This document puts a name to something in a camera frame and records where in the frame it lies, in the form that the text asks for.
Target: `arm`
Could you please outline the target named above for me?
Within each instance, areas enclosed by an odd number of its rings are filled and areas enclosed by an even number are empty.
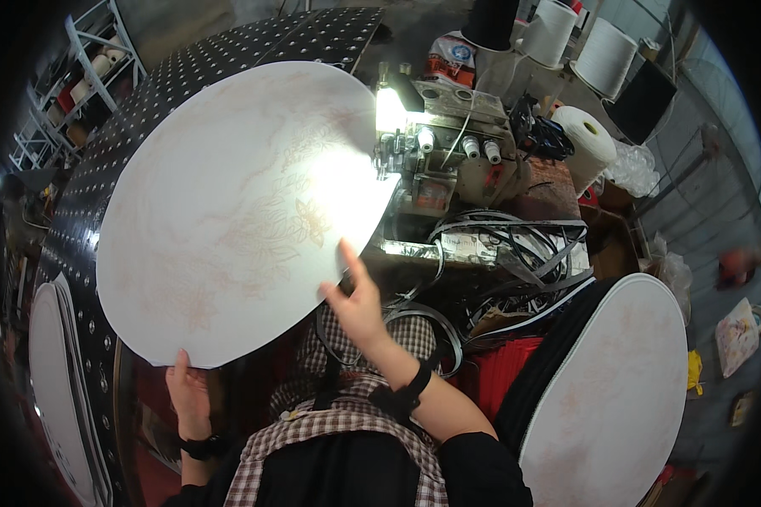
[[[166,369],[166,387],[172,405],[178,414],[178,434],[185,440],[204,441],[212,435],[209,420],[211,404],[208,400],[206,371],[189,368],[189,354],[178,351],[175,365]],[[216,466],[215,460],[199,461],[181,450],[181,486],[205,486]]]
[[[381,315],[381,297],[364,263],[344,240],[340,247],[355,290],[347,298],[341,289],[331,283],[322,283],[320,289],[347,337],[375,364],[389,382],[389,387],[393,391],[399,390],[415,378],[420,363],[386,332]],[[419,400],[420,406],[413,415],[438,441],[445,442],[452,436],[477,431],[497,438],[493,426],[474,402],[434,373]]]

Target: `black sleeve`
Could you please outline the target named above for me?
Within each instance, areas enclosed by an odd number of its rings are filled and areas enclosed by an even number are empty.
[[[533,505],[522,470],[504,445],[487,433],[449,438],[438,452],[451,507]]]
[[[233,447],[205,486],[187,484],[177,495],[167,498],[162,507],[222,507],[242,453],[243,446]]]

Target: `plastic wrap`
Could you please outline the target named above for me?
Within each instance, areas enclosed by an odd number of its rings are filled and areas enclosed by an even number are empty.
[[[693,283],[690,267],[680,254],[668,251],[668,243],[659,232],[654,235],[654,249],[652,262],[646,272],[659,278],[671,289],[687,325],[690,322],[690,284]]]
[[[660,174],[654,170],[654,154],[646,146],[631,146],[614,139],[618,157],[604,172],[619,187],[634,197],[654,197],[659,191]]]

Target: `person's left hand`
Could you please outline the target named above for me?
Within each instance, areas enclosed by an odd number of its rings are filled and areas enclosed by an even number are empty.
[[[189,367],[189,354],[181,349],[175,365],[166,369],[166,387],[170,391],[172,405],[178,413],[178,434],[185,440],[204,441],[212,435],[212,423],[208,416],[206,371]]]

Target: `hand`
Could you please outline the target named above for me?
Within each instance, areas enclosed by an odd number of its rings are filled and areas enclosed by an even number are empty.
[[[178,413],[178,434],[183,440],[204,441],[212,435],[208,416],[206,371],[189,367],[189,354],[181,349],[175,365],[166,369],[166,387]]]
[[[355,290],[347,298],[338,286],[328,281],[321,282],[319,290],[338,317],[346,336],[361,352],[370,355],[368,353],[376,346],[392,341],[383,323],[381,294],[352,246],[342,239],[338,247],[350,269],[350,280]]]

